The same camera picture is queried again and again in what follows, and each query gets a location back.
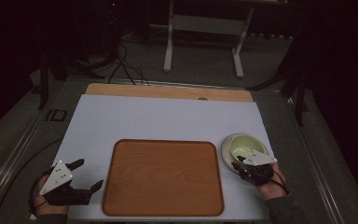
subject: human hand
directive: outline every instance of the human hand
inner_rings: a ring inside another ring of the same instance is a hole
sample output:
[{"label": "human hand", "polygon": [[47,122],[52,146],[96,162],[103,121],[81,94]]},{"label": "human hand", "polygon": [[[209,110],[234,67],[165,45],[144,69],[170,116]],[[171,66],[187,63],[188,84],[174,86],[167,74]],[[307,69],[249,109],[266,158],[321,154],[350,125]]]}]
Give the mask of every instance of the human hand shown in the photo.
[{"label": "human hand", "polygon": [[37,183],[37,193],[34,198],[34,208],[36,209],[36,216],[42,216],[47,214],[62,214],[67,215],[69,211],[69,206],[56,206],[50,205],[46,201],[46,199],[40,195],[40,190],[45,185],[46,181],[48,180],[48,175],[43,176],[39,182]]},{"label": "human hand", "polygon": [[[277,162],[272,163],[271,167],[272,167],[272,170],[276,173],[276,174],[274,173],[274,176],[272,177],[272,179],[285,186],[286,180],[284,178],[283,173],[279,169],[278,163]],[[269,200],[269,199],[273,199],[273,198],[279,198],[279,197],[286,196],[286,191],[284,191],[283,188],[281,188],[280,186],[278,186],[277,184],[275,184],[271,181],[269,181],[267,184],[264,184],[261,186],[255,186],[255,187],[261,193],[261,195],[263,196],[265,201]]]}]

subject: dark sleeve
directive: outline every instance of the dark sleeve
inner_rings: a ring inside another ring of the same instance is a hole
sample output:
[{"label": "dark sleeve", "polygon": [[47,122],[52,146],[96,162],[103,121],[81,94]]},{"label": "dark sleeve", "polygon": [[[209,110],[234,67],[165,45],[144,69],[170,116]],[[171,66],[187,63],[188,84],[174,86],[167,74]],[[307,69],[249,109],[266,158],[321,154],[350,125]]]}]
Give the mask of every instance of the dark sleeve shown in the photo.
[{"label": "dark sleeve", "polygon": [[304,212],[292,196],[266,201],[269,218],[273,224],[307,224]]},{"label": "dark sleeve", "polygon": [[36,219],[36,224],[65,224],[66,220],[68,220],[67,215],[48,214],[39,216]]}]

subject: wooden tray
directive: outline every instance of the wooden tray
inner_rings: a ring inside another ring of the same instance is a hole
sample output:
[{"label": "wooden tray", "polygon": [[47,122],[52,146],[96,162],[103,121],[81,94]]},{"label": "wooden tray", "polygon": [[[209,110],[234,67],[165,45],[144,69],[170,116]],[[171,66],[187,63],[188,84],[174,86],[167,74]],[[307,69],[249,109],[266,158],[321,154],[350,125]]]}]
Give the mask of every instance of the wooden tray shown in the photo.
[{"label": "wooden tray", "polygon": [[209,142],[123,139],[115,144],[103,212],[111,217],[215,217],[224,210]]}]

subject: wood grain surface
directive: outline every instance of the wood grain surface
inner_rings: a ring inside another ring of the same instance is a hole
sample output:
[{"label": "wood grain surface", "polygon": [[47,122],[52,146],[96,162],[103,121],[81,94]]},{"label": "wood grain surface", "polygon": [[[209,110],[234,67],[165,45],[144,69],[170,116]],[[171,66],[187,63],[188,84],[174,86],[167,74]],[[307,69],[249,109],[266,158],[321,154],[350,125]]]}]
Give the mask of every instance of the wood grain surface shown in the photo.
[{"label": "wood grain surface", "polygon": [[107,216],[214,217],[224,210],[209,142],[120,140],[103,197]]},{"label": "wood grain surface", "polygon": [[212,89],[212,88],[189,88],[167,86],[141,86],[124,84],[91,83],[86,89],[86,94],[91,95],[115,95],[132,97],[155,97],[171,99],[204,98],[215,101],[252,102],[253,98],[248,91]]}]

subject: bowl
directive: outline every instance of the bowl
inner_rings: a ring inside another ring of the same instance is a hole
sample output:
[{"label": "bowl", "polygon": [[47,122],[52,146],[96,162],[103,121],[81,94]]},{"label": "bowl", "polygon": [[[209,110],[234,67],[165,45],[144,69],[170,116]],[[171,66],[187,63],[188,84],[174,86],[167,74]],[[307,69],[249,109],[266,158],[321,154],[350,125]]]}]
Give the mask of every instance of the bowl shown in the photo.
[{"label": "bowl", "polygon": [[246,164],[238,160],[238,156],[247,158],[253,150],[259,151],[264,154],[269,154],[263,143],[250,134],[238,134],[230,143],[229,152],[231,159],[240,167],[246,168]]}]

